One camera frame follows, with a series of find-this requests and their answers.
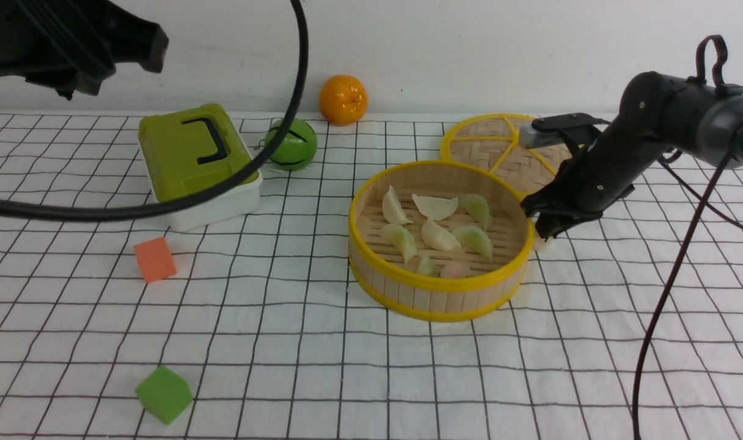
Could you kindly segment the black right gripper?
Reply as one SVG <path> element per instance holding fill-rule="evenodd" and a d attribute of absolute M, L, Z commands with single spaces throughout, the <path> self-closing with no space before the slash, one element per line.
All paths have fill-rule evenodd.
<path fill-rule="evenodd" d="M 521 208 L 536 216 L 537 235 L 549 240 L 573 227 L 594 222 L 635 190 L 643 172 L 643 141 L 629 137 L 597 139 L 565 161 L 553 181 L 526 196 Z"/>

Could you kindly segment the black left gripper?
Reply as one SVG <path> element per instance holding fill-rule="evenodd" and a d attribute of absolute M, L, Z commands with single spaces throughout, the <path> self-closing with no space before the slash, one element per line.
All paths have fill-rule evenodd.
<path fill-rule="evenodd" d="M 71 100 L 98 95 L 118 64 L 160 73 L 169 39 L 111 1 L 0 1 L 0 78 L 20 77 Z"/>

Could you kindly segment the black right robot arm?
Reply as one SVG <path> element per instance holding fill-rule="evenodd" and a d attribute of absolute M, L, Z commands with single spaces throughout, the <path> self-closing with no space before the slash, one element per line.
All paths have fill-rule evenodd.
<path fill-rule="evenodd" d="M 601 119 L 571 112 L 537 118 L 522 126 L 520 147 L 564 144 L 570 157 L 555 178 L 521 203 L 535 228 L 550 239 L 604 211 L 634 190 L 634 181 L 670 151 L 718 167 L 743 165 L 743 88 L 711 87 L 693 78 L 640 73 L 626 86 L 618 114 L 606 129 Z"/>

